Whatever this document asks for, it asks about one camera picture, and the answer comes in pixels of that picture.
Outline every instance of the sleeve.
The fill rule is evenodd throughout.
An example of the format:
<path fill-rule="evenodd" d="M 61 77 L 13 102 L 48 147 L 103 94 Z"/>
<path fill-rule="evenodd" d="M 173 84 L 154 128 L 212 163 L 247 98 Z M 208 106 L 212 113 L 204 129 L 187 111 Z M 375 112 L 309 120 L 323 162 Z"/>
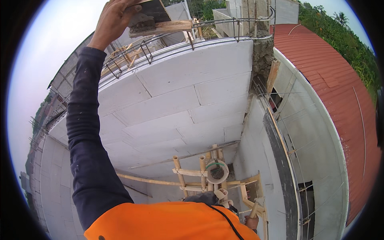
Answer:
<path fill-rule="evenodd" d="M 99 136 L 98 86 L 106 53 L 85 47 L 79 54 L 66 126 L 73 174 L 73 202 L 84 230 L 109 209 L 133 203 Z"/>

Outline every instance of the worker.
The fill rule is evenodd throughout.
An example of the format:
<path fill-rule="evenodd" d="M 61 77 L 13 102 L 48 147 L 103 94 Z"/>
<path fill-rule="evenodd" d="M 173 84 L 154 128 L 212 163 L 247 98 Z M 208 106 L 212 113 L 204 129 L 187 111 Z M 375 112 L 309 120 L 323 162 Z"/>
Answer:
<path fill-rule="evenodd" d="M 258 218 L 246 224 L 215 199 L 134 204 L 102 146 L 98 86 L 105 48 L 141 11 L 140 0 L 105 4 L 90 43 L 78 55 L 66 127 L 73 174 L 73 202 L 87 239 L 259 239 Z"/>

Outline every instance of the cement mortar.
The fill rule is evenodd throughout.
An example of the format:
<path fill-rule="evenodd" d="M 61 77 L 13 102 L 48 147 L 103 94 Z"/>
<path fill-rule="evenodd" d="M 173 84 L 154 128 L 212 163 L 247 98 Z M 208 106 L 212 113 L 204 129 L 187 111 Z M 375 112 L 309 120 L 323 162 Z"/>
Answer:
<path fill-rule="evenodd" d="M 255 83 L 266 86 L 273 56 L 273 38 L 254 40 L 252 55 L 252 73 Z"/>

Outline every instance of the corrugated metal roof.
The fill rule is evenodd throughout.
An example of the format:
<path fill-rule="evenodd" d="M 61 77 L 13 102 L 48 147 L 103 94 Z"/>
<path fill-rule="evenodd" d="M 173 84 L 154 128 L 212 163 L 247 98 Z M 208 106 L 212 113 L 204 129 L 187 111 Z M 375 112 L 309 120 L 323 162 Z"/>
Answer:
<path fill-rule="evenodd" d="M 308 79 L 336 126 L 348 171 L 349 224 L 367 202 L 380 164 L 375 108 L 367 89 L 349 63 L 318 35 L 302 25 L 293 29 L 295 26 L 276 25 L 275 47 Z M 364 131 L 353 87 L 360 102 L 365 128 L 364 179 Z"/>

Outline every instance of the green rope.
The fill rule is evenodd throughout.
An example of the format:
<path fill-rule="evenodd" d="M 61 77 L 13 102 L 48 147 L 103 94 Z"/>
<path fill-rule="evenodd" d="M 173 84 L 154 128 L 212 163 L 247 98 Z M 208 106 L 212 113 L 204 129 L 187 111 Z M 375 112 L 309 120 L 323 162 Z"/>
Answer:
<path fill-rule="evenodd" d="M 216 164 L 216 165 L 221 165 L 221 166 L 225 166 L 225 164 L 223 164 L 223 163 L 220 163 L 220 162 L 214 162 L 214 163 L 209 164 L 205 169 L 207 169 L 208 167 L 210 167 L 210 166 L 212 166 L 212 165 L 214 165 L 214 164 Z"/>

